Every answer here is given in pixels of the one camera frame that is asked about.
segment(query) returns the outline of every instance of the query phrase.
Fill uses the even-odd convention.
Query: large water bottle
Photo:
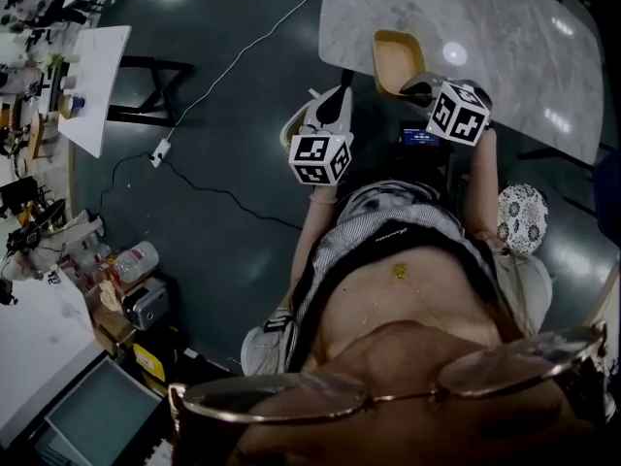
[[[116,258],[114,270],[123,283],[132,283],[153,270],[158,262],[155,247],[149,242],[140,242]]]

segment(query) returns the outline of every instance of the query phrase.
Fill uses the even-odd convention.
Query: power strip
[[[164,160],[164,157],[166,157],[166,154],[169,152],[170,149],[171,144],[168,140],[162,140],[159,143],[157,149],[155,149],[155,152],[153,153],[153,156],[150,158],[151,164],[153,164],[153,167],[155,169],[159,167],[159,165],[162,163],[162,160]]]

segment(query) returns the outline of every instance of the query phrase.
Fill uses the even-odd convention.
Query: wooden tray
[[[374,36],[373,57],[379,94],[402,97],[399,91],[413,76],[427,71],[423,50],[413,36],[380,29]]]

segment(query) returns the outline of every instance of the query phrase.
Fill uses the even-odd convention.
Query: floor
[[[188,106],[208,89],[239,50],[267,32],[302,0],[112,0],[100,26],[133,26],[127,53],[190,62],[195,74],[179,91]],[[233,191],[244,205],[301,224],[308,190],[287,167],[278,132],[307,100],[309,88],[337,84],[340,71],[317,55],[321,0],[312,0],[269,40],[250,50],[212,95],[191,111],[173,138],[170,160],[198,185]],[[117,102],[140,103],[149,76],[119,76]],[[354,161],[373,167],[398,136],[399,105],[380,100],[371,78],[356,76]],[[549,200],[548,235],[538,256],[556,275],[545,327],[580,323],[600,295],[617,250],[588,215],[565,203],[592,202],[586,173],[563,160],[519,162],[540,144],[503,127],[499,167],[506,183],[533,184]],[[153,152],[165,128],[109,122],[100,159],[76,148],[76,205],[98,211],[119,159]],[[618,146],[616,121],[606,107],[603,141]],[[468,150],[453,158],[453,177],[468,170]],[[161,268],[179,282],[176,311],[191,345],[235,367],[245,333],[284,295],[298,232],[243,213],[226,195],[193,191],[170,168],[153,170],[145,158],[123,163],[101,214],[113,247],[149,240]]]

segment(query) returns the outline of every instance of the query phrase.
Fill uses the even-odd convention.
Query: white cube
[[[295,135],[291,140],[289,165],[298,182],[334,186],[351,162],[351,137],[319,131],[316,135]]]
[[[466,145],[476,145],[489,122],[490,112],[474,89],[444,82],[427,131]]]

